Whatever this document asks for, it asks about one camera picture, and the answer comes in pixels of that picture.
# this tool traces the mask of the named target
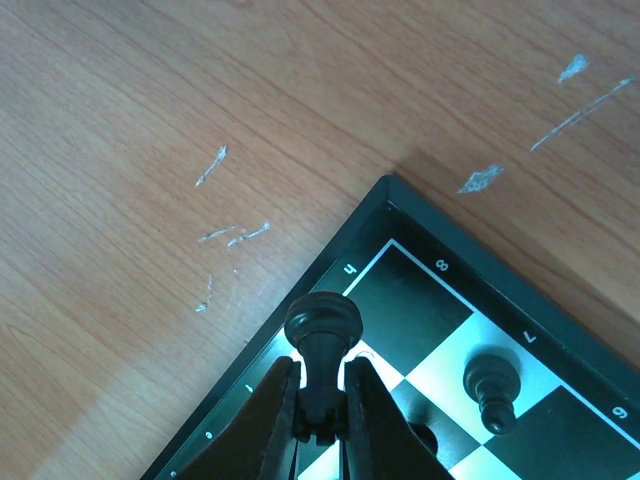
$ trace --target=wood grain surface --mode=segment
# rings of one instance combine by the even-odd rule
[[[0,477],[139,477],[391,171],[640,366],[638,82],[531,151],[638,73],[639,10],[0,1]]]

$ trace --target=chessboard border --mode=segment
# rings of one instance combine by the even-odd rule
[[[385,207],[393,207],[407,215],[428,231],[435,240],[446,245],[460,260],[479,272],[488,285],[517,305],[532,324],[538,325],[549,337],[564,345],[584,366],[601,377],[606,384],[617,389],[618,394],[632,401],[640,399],[640,382],[637,382],[633,371],[624,365],[624,361],[617,357],[615,352],[591,337],[566,313],[494,256],[487,247],[431,205],[400,176],[391,174],[382,177],[370,190],[150,465],[141,480],[153,480],[158,477],[193,431],[277,335],[291,303],[313,290],[369,218]]]

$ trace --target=white border line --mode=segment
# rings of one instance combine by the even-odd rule
[[[367,264],[367,266],[362,270],[362,272],[360,272],[360,274],[353,280],[353,282],[351,282],[351,285],[349,285],[347,287],[347,289],[344,291],[344,293],[342,294],[343,296],[347,296],[351,293],[351,291],[356,287],[356,285],[358,285],[358,283],[360,283],[360,281],[364,278],[364,276],[369,273],[369,270],[371,270],[371,268],[378,262],[378,260],[380,260],[380,258],[382,257],[382,255],[384,255],[387,250],[389,250],[389,247],[391,246],[396,247],[398,250],[400,250],[400,252],[402,252],[407,258],[409,258],[409,260],[411,260],[413,263],[415,263],[421,270],[423,270],[425,273],[427,273],[431,278],[433,278],[436,282],[438,282],[442,287],[444,287],[449,293],[451,293],[454,297],[456,297],[460,302],[462,302],[465,306],[467,306],[469,309],[472,310],[473,313],[480,313],[481,315],[484,315],[482,312],[480,312],[476,307],[474,307],[471,303],[469,303],[469,301],[464,298],[462,295],[460,295],[456,290],[454,290],[453,288],[451,288],[449,286],[449,284],[447,284],[444,280],[442,280],[438,275],[436,275],[433,271],[431,271],[429,269],[429,267],[427,267],[424,263],[422,263],[420,260],[418,260],[413,254],[411,254],[406,248],[404,248],[402,245],[400,245],[395,239],[391,238],[385,245],[384,247],[382,247],[380,249],[380,251],[376,254],[375,257],[373,257],[373,259],[371,259],[371,261]],[[607,423],[607,425],[609,425],[611,428],[613,428],[616,432],[618,432],[623,438],[625,438],[629,443],[631,443],[634,447],[636,447],[638,450],[640,450],[640,442],[638,442],[635,438],[633,438],[631,435],[629,435],[627,432],[625,432],[618,424],[616,424],[615,422],[613,422],[613,420],[611,420],[608,416],[606,416],[604,413],[602,413],[600,410],[598,410],[591,402],[589,402],[589,400],[587,400],[586,398],[584,398],[580,393],[578,393],[572,386],[570,386],[567,382],[565,382],[562,378],[560,378],[558,376],[558,378],[560,379],[560,383],[561,385],[567,389],[567,391],[569,391],[571,394],[573,394],[574,397],[576,397],[578,400],[580,400],[582,403],[584,403],[589,410],[591,410],[593,413],[595,413],[598,417],[600,417],[602,420],[605,421],[605,423]]]

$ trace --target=chipped table surface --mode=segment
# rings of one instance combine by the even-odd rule
[[[394,170],[640,365],[633,2],[106,5],[0,9],[3,479],[141,475]]]

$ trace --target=chessboard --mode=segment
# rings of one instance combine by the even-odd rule
[[[304,364],[283,312],[304,293],[333,291],[364,324],[344,362],[371,360],[407,421],[435,434],[456,480],[640,480],[638,375],[398,178],[383,179],[327,249],[143,478],[175,477],[275,359]],[[508,359],[520,376],[507,435],[484,427],[464,390],[479,353]],[[338,480],[339,452],[300,444],[299,480]]]

